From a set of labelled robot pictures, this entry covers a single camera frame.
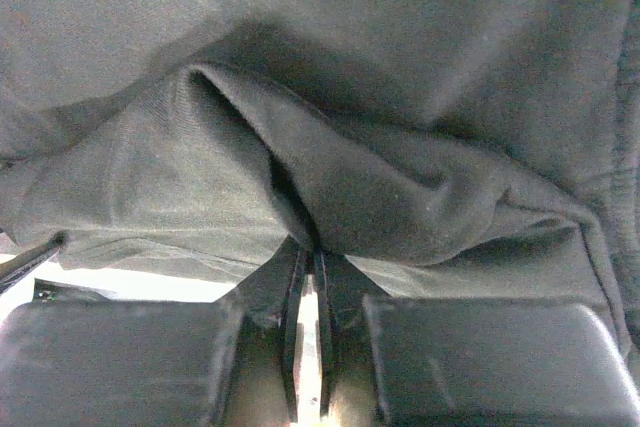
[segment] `black metal frame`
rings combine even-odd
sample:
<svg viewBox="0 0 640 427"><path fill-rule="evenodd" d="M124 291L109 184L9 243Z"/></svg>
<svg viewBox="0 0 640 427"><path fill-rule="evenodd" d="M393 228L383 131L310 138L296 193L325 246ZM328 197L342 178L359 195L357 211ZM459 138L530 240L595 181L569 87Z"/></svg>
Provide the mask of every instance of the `black metal frame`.
<svg viewBox="0 0 640 427"><path fill-rule="evenodd" d="M64 239L57 236L44 246L0 265L3 275L0 286L6 289L15 284L55 255L63 243ZM260 395L264 395L268 390L278 390L276 384L280 384L283 405L270 409L275 417L288 416L290 421L297 421L294 356L306 274L313 274L318 294L322 415L339 408L340 402L349 401L349 389L343 385L357 377L359 392L366 391L371 397L371 402L355 407L358 416L368 419L363 420L368 423L359 425L377 422L375 425L512 426L523 422L538 425L544 420L545 425L640 426L640 398L624 361L606 328L586 307L495 299L392 299L344 256L320 249L311 253L293 238L286 239L266 264L213 303L213 307L243 313L243 337L226 348L226 351L235 349L234 355L225 354L237 363L244 362L244 370L238 366L234 370L238 377L249 378L256 362L268 363L272 354L277 357L279 381L270 374L268 382L259 388ZM54 284L40 287L62 289L59 292L68 289L65 292L76 298L87 295L84 289ZM87 291L98 294L91 289ZM83 300L105 299L99 296ZM77 305L78 312L82 312L82 306L88 304ZM553 325L546 330L545 315L553 319ZM477 342L466 339L466 333L476 336ZM539 342L536 338L539 335L547 336L546 344ZM577 347L576 339L582 339ZM491 342L497 343L496 348L491 348ZM517 343L519 350L504 347L509 343ZM583 348L583 344L588 344L588 348ZM462 353L460 346L466 349ZM571 352L571 358L563 359L558 353L560 357L554 362L561 364L545 363L548 354L545 346ZM519 354L537 356L537 363L529 366L528 371L518 370ZM509 365L503 368L500 362ZM609 370L585 369L581 362L606 364ZM528 381L531 368L538 369L537 384ZM491 386L494 397L509 397L504 405L487 401L482 389L470 389L465 384L471 378L479 382L476 374L490 375L492 369L499 370L500 378L505 379L505 385ZM581 385L572 391L577 396L573 404L582 406L578 410L575 405L566 406L571 404L572 397L566 395L566 390L572 388L573 379L556 379L556 371L564 372L565 376L580 373ZM469 372L476 377L468 377ZM531 395L528 387L534 384L548 385L550 389L542 410L526 397ZM608 386L606 392L601 391L602 385ZM507 395L516 391L515 396ZM242 395L236 392L230 397ZM217 422L225 418L220 407L223 404L221 401L216 404ZM589 405L597 405L597 415L584 410Z"/></svg>

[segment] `gray fabric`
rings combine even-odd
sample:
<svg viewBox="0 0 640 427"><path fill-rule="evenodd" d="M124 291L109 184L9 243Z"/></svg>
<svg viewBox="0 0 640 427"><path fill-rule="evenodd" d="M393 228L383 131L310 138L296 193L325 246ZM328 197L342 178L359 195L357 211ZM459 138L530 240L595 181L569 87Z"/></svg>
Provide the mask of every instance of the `gray fabric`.
<svg viewBox="0 0 640 427"><path fill-rule="evenodd" d="M626 350L633 2L0 0L0 228L68 230L69 267L228 281L303 231L301 202L361 258L515 249L544 280L504 292L606 306Z"/></svg>
<svg viewBox="0 0 640 427"><path fill-rule="evenodd" d="M0 254L18 255L20 247L14 244L7 234L0 234Z"/></svg>

